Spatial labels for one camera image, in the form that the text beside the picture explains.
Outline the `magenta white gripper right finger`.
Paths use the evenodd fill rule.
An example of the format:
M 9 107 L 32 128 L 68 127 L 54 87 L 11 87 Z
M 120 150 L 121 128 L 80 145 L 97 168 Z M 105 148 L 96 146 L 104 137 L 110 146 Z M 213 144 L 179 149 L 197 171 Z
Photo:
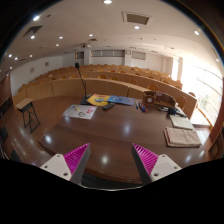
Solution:
M 181 170 L 181 167 L 166 154 L 157 155 L 135 143 L 132 144 L 131 153 L 143 185 Z

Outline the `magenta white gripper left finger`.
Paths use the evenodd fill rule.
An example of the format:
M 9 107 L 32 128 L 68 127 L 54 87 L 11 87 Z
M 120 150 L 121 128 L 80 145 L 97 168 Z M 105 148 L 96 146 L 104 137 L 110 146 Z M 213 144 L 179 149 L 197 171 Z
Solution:
M 65 155 L 55 154 L 41 169 L 80 185 L 90 153 L 90 144 L 87 143 Z

